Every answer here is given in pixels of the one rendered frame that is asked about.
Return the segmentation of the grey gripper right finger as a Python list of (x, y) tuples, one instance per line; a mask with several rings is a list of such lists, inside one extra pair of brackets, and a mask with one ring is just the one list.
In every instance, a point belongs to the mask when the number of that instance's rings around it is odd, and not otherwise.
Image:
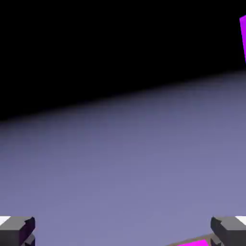
[(212, 217), (211, 246), (246, 246), (246, 216)]

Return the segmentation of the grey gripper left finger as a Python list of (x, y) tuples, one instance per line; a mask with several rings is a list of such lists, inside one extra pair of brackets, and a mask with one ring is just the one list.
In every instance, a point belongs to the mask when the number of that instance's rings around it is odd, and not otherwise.
[(32, 216), (0, 216), (0, 246), (36, 246)]

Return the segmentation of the small magenta cube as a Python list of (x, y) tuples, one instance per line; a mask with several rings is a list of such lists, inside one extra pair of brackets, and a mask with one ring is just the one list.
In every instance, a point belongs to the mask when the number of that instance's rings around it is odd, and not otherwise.
[(203, 240), (197, 240), (197, 241), (179, 244), (177, 246), (209, 246), (209, 244), (205, 239), (203, 239)]

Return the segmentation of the large magenta box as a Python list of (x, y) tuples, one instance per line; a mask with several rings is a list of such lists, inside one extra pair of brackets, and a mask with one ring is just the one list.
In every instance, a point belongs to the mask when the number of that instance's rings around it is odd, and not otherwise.
[(243, 49), (244, 49), (244, 57), (246, 62), (246, 15), (240, 17), (239, 21), (240, 21)]

